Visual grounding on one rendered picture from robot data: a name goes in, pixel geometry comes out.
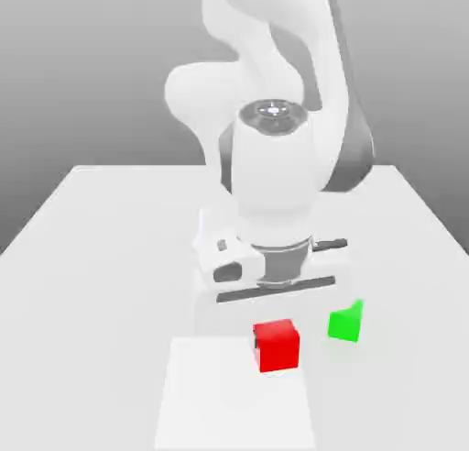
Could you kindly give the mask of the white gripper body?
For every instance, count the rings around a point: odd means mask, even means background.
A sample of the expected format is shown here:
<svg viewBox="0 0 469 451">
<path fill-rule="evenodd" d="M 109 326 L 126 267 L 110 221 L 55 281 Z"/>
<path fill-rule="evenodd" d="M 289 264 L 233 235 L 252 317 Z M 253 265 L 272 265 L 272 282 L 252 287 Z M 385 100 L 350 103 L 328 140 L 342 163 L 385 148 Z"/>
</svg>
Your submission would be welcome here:
<svg viewBox="0 0 469 451">
<path fill-rule="evenodd" d="M 199 336 L 249 336 L 259 323 L 290 319 L 297 327 L 323 325 L 330 311 L 353 303 L 353 274 L 348 263 L 320 267 L 319 277 L 282 289 L 249 288 L 199 291 L 193 331 Z"/>
</svg>

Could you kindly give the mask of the small red cube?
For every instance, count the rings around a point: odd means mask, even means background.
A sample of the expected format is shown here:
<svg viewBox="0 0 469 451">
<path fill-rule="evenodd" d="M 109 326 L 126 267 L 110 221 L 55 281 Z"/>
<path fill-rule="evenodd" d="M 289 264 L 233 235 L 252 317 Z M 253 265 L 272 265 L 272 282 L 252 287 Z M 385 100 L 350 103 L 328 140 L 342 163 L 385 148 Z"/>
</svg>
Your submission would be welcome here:
<svg viewBox="0 0 469 451">
<path fill-rule="evenodd" d="M 253 325 L 256 362 L 261 373 L 295 369 L 300 358 L 300 334 L 290 319 Z"/>
</svg>

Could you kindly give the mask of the small green cube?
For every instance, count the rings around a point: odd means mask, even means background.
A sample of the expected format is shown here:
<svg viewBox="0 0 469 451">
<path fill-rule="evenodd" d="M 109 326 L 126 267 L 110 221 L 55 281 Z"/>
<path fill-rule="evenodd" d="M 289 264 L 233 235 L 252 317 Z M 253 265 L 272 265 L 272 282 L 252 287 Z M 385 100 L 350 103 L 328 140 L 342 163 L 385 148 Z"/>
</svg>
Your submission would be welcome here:
<svg viewBox="0 0 469 451">
<path fill-rule="evenodd" d="M 328 337 L 356 343 L 359 340 L 364 301 L 356 300 L 350 307 L 330 313 Z"/>
</svg>

